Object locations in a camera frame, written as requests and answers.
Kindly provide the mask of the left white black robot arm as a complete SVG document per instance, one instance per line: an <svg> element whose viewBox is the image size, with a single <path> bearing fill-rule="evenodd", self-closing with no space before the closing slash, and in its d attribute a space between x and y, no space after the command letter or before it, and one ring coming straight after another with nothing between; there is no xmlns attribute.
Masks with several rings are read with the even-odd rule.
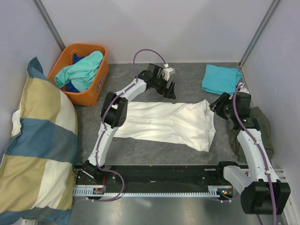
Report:
<svg viewBox="0 0 300 225"><path fill-rule="evenodd" d="M77 185L94 185L103 181L103 167L106 155L117 130L125 123L128 103L148 89L155 89L164 98L176 99L174 82L169 82L175 69L164 64L163 67L150 63L146 70L140 72L133 81L118 92L108 92L101 111L101 125L97 142L88 160L78 171Z"/></svg>

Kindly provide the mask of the olive green t shirt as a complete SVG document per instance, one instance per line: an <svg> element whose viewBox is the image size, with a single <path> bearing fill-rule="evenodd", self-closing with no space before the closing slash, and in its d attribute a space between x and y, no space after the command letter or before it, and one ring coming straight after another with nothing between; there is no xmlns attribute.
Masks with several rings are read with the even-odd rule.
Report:
<svg viewBox="0 0 300 225"><path fill-rule="evenodd" d="M271 142L271 127L270 122L266 115L262 112L262 110L259 107L252 107L250 109L250 117L256 118L258 125L260 127L260 131L262 134L262 143L265 148L265 151L267 153L267 156L269 160L272 160L274 156L274 148L272 146ZM238 157L238 160L242 163L247 163L246 157L243 151L243 148L241 147L240 143L237 140L237 135L239 133L239 130L234 130L229 127L226 129L228 138L229 138L229 145L234 152L234 154Z"/></svg>

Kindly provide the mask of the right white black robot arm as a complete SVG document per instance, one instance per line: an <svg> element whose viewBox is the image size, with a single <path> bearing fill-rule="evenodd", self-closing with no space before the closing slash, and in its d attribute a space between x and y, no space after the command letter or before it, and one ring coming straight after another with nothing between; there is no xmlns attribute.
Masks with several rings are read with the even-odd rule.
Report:
<svg viewBox="0 0 300 225"><path fill-rule="evenodd" d="M280 215L291 193L287 182L282 182L273 169L262 142L257 119L250 116L251 95L238 91L235 96L224 92L210 109L219 117L229 120L238 131L237 141L243 149L248 172L236 163L221 162L215 172L219 184L230 182L240 194L246 214Z"/></svg>

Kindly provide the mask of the white t shirt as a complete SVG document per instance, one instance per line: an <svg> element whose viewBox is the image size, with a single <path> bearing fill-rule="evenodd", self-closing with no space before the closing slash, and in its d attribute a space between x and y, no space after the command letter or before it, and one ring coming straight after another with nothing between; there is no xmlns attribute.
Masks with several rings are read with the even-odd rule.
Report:
<svg viewBox="0 0 300 225"><path fill-rule="evenodd" d="M209 102L130 102L125 123L115 133L133 138L185 144L199 152L209 152L216 130Z"/></svg>

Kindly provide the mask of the orange plastic basket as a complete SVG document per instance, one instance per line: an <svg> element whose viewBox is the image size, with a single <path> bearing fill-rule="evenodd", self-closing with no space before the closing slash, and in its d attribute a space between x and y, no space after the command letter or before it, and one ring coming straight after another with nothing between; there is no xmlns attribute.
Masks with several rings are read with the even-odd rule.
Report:
<svg viewBox="0 0 300 225"><path fill-rule="evenodd" d="M63 50L48 79L73 104L92 106L98 101L108 71L107 50L104 46L75 43Z"/></svg>

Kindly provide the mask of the left aluminium corner post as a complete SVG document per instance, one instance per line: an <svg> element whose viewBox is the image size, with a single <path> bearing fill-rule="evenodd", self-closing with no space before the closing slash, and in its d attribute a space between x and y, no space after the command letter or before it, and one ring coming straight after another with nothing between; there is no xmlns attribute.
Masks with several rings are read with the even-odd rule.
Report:
<svg viewBox="0 0 300 225"><path fill-rule="evenodd" d="M58 45L60 50L63 51L66 48L66 46L65 46L58 30L56 29L49 13L47 12L47 9L44 6L43 2L41 0L32 0L32 2L34 3L35 7L37 8L42 19L44 20L44 22L45 22L46 26L48 27L56 44Z"/></svg>

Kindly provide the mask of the blue beige checkered pillow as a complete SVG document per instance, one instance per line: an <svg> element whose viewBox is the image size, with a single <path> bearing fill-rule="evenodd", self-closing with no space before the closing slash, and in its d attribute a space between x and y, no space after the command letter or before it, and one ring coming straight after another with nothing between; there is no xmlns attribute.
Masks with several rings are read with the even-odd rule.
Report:
<svg viewBox="0 0 300 225"><path fill-rule="evenodd" d="M66 94L43 74L37 58L12 115L9 146L0 164L0 222L19 219L66 225L72 211L78 122Z"/></svg>

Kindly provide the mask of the aluminium extrusion rails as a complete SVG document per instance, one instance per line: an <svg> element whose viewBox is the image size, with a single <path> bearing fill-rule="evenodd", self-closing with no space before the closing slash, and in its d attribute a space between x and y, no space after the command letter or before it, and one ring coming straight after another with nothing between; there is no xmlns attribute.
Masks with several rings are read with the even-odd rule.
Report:
<svg viewBox="0 0 300 225"><path fill-rule="evenodd" d="M282 169L276 169L275 172L279 177L274 185L276 208L277 214L281 215L289 199L291 188L286 180L284 171Z"/></svg>

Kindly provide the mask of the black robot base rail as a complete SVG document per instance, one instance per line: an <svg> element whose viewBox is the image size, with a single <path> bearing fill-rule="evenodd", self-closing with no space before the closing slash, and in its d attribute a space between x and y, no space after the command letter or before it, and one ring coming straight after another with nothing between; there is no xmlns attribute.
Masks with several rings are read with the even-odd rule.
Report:
<svg viewBox="0 0 300 225"><path fill-rule="evenodd" d="M204 192L207 186L231 186L221 173L223 165L113 165L104 173L103 181L94 185L109 192Z"/></svg>

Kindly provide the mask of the right aluminium corner post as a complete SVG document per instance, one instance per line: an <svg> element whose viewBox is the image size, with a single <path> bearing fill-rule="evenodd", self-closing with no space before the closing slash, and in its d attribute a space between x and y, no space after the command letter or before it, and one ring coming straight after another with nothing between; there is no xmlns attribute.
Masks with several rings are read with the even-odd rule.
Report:
<svg viewBox="0 0 300 225"><path fill-rule="evenodd" d="M259 40L260 36L262 35L263 31L265 30L266 26L268 25L271 17L273 16L274 12L276 11L277 7L281 3L281 0L273 0L268 7L263 19L261 20L258 28L256 29L249 45L247 46L241 60L239 61L239 68L242 69L243 65L246 63L248 57L250 56L252 50L254 49L257 41Z"/></svg>

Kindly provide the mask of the mint green t shirt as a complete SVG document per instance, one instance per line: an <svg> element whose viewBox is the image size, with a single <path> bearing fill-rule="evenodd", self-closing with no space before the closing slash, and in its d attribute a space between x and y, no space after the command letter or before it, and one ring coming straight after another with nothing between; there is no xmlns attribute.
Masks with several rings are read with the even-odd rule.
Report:
<svg viewBox="0 0 300 225"><path fill-rule="evenodd" d="M86 91L93 83L104 55L100 51L94 51L77 63L64 67L55 77L58 88L72 83L79 92Z"/></svg>

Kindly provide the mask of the dark blue t shirt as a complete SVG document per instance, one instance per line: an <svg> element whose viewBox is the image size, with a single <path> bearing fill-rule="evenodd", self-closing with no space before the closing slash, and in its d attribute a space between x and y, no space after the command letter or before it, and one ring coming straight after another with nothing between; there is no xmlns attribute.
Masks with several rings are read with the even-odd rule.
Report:
<svg viewBox="0 0 300 225"><path fill-rule="evenodd" d="M73 64L76 64L77 62L79 62L80 60L84 59L84 56L78 56L77 53L73 54Z"/></svg>

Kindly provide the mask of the aluminium corner post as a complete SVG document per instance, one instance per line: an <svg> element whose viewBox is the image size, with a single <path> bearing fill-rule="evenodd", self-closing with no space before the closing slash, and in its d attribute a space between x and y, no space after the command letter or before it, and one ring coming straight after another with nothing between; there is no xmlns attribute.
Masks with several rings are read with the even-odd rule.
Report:
<svg viewBox="0 0 300 225"><path fill-rule="evenodd" d="M281 3L281 0L273 0L268 7L263 19L261 20L258 28L256 29L249 45L247 46L241 60L239 61L239 68L242 69L243 65L246 63L248 57L250 56L252 50L254 49L257 41L259 40L260 36L262 35L263 31L265 30L266 26L268 25L271 17L273 16L274 12L276 11L277 7Z"/></svg>
<svg viewBox="0 0 300 225"><path fill-rule="evenodd" d="M44 6L43 2L41 0L32 0L32 2L34 3L35 7L37 8L42 19L44 20L44 22L45 22L46 26L48 27L56 44L58 45L60 50L63 51L66 48L66 46L65 46L58 30L56 29L49 13L47 12L47 9Z"/></svg>

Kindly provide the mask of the folded turquoise t shirt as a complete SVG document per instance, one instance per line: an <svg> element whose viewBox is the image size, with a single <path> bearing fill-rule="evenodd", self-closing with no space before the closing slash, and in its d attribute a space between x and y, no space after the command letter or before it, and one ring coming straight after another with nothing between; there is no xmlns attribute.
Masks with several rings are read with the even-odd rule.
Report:
<svg viewBox="0 0 300 225"><path fill-rule="evenodd" d="M241 78L242 74L237 68L207 65L202 80L202 89L213 94L222 95L226 92L232 95Z"/></svg>

